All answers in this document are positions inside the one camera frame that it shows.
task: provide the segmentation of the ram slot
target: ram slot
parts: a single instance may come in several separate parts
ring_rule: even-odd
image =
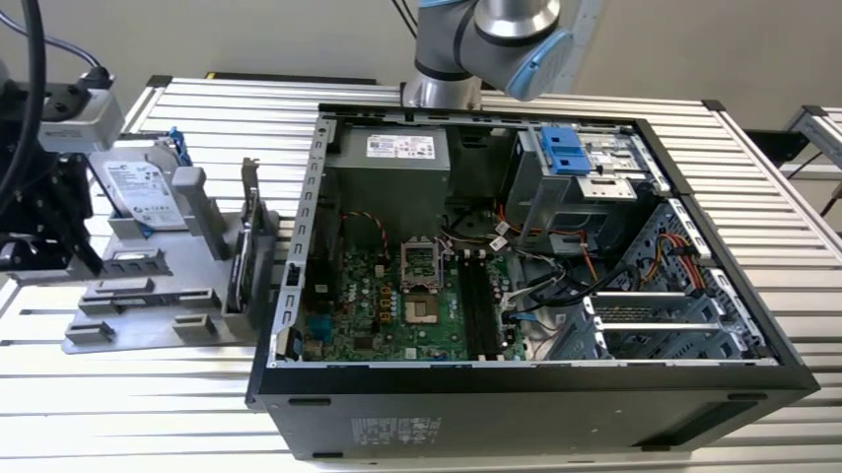
[[[486,360],[495,360],[501,354],[501,344],[493,289],[483,260],[469,259],[459,265],[459,293],[469,354],[471,358],[483,355]]]

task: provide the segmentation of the blue plastic clip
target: blue plastic clip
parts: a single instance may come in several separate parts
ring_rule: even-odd
[[[172,142],[175,143],[175,151],[179,155],[179,166],[194,166],[194,160],[191,160],[190,154],[187,153],[184,133],[182,133],[175,126],[170,129],[170,138],[172,138]]]
[[[515,320],[531,320],[531,321],[537,321],[538,317],[535,316],[534,313],[531,312],[519,312],[519,313],[514,313],[513,314],[513,318]]]
[[[585,175],[591,172],[579,136],[570,126],[543,126],[541,148],[550,158],[554,174]]]

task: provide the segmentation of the white label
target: white label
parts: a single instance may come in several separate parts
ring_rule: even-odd
[[[146,301],[143,299],[119,299],[114,301],[115,305],[146,305]]]
[[[506,232],[510,230],[511,226],[506,221],[501,221],[498,223],[498,226],[495,227],[495,232],[498,233],[498,235],[505,235]]]
[[[502,236],[498,236],[491,243],[489,243],[489,246],[491,247],[491,249],[494,249],[495,251],[501,251],[501,248],[503,248],[503,246],[506,246],[509,243],[509,240],[505,239]]]
[[[358,445],[423,445],[435,443],[441,417],[367,417],[351,419]]]
[[[371,135],[366,141],[369,158],[403,158],[434,160],[435,147],[431,136]]]
[[[144,162],[111,161],[106,171],[132,217],[152,229],[184,225],[160,169]]]

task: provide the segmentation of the aluminum extrusion table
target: aluminum extrusion table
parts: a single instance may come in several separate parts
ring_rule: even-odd
[[[397,104],[394,87],[158,78],[127,131],[187,135],[207,191],[238,209],[239,162],[260,159],[262,196],[287,218],[283,260],[319,102]],[[385,468],[570,471],[830,472],[842,469],[842,241],[810,210],[727,112],[710,102],[486,93],[490,111],[646,118],[822,390],[693,454],[344,460],[338,471]],[[108,203],[95,199],[95,247]],[[0,292],[0,468],[314,471],[295,462],[268,415],[243,405],[254,349],[168,349],[66,356],[59,342],[82,287]]]

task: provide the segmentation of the cable connector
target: cable connector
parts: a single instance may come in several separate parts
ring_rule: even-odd
[[[82,89],[111,90],[115,81],[111,78],[111,72],[103,66],[92,67],[88,73],[76,81],[76,87]]]
[[[699,252],[691,246],[674,246],[670,250],[670,254],[675,256],[697,256]]]

